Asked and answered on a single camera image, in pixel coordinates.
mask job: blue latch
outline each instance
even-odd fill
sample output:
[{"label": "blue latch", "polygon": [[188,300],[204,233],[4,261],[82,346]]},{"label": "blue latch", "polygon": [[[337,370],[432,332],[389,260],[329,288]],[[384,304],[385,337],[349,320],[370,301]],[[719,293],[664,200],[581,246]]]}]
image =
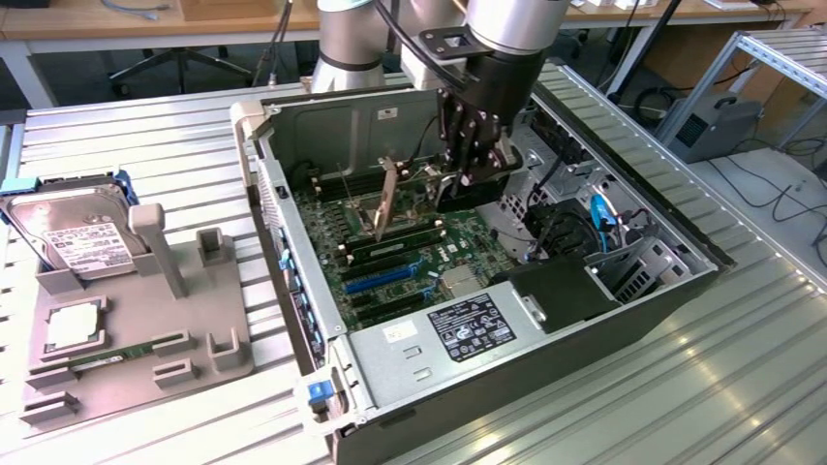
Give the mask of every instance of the blue latch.
[{"label": "blue latch", "polygon": [[336,390],[333,389],[332,381],[320,381],[308,386],[309,391],[309,403],[317,404],[318,402],[324,402],[329,399],[334,394]]},{"label": "blue latch", "polygon": [[0,196],[10,196],[13,194],[30,194],[37,191],[40,179],[36,177],[12,177],[2,180],[0,186]]}]

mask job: pcie slot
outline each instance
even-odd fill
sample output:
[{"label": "pcie slot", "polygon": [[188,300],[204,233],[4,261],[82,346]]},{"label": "pcie slot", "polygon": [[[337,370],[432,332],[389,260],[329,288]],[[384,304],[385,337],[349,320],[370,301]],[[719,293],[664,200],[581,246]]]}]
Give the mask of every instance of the pcie slot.
[{"label": "pcie slot", "polygon": [[382,317],[389,314],[397,314],[402,311],[412,310],[416,305],[422,303],[428,299],[428,289],[418,291],[414,294],[406,295],[378,305],[373,305],[361,310],[356,310],[356,316],[362,320],[372,320],[377,317]]},{"label": "pcie slot", "polygon": [[373,263],[362,266],[354,266],[353,268],[345,270],[338,276],[342,281],[349,281],[350,279],[357,279],[368,274],[378,273],[380,271],[396,268],[404,264],[406,264],[406,260],[402,257],[386,257]]},{"label": "pcie slot", "polygon": [[389,271],[378,276],[373,276],[372,278],[362,279],[361,281],[356,281],[354,283],[349,283],[345,285],[345,294],[356,294],[361,291],[366,291],[373,288],[378,288],[389,283],[396,281],[401,281],[402,279],[408,279],[416,276],[416,272],[418,271],[418,265],[421,261],[409,264],[405,268]]}]

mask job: office chair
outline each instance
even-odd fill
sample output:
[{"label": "office chair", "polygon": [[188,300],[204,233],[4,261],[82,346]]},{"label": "office chair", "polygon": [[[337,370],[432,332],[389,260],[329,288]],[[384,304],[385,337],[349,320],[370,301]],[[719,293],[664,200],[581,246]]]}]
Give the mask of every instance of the office chair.
[{"label": "office chair", "polygon": [[154,54],[154,52],[145,48],[142,50],[144,59],[138,61],[134,65],[132,65],[125,70],[118,71],[117,73],[112,73],[108,76],[108,81],[112,85],[112,92],[118,97],[129,96],[129,85],[122,82],[124,79],[132,77],[137,73],[148,70],[149,68],[154,68],[156,66],[166,63],[168,61],[174,61],[178,65],[178,92],[181,94],[186,93],[186,80],[184,77],[184,73],[186,71],[186,61],[196,61],[197,63],[202,63],[213,68],[224,70],[234,75],[241,76],[245,80],[246,85],[252,83],[252,73],[249,70],[245,70],[237,65],[233,65],[224,58],[229,57],[228,48],[225,46],[218,46],[218,58],[213,58],[209,55],[200,53],[198,48],[181,47],[176,46],[169,48],[160,53]]}]

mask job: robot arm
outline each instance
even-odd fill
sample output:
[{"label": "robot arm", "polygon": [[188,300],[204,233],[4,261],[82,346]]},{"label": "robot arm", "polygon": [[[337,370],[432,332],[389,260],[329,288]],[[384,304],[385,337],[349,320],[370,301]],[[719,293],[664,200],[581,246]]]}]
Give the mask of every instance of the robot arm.
[{"label": "robot arm", "polygon": [[566,0],[470,0],[458,26],[458,9],[446,0],[318,0],[312,90],[381,85],[381,53],[400,40],[405,74],[418,88],[438,87],[442,163],[458,173],[449,192],[456,197],[521,165],[508,134],[566,8]]}]

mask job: hard drive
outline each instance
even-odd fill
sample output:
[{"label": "hard drive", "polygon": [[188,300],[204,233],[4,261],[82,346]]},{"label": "hard drive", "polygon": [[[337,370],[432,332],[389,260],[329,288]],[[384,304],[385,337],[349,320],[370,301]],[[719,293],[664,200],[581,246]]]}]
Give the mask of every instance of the hard drive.
[{"label": "hard drive", "polygon": [[125,171],[77,178],[6,179],[0,215],[40,257],[46,270],[70,269],[80,279],[134,270],[145,254],[129,231],[129,206],[137,204]]}]

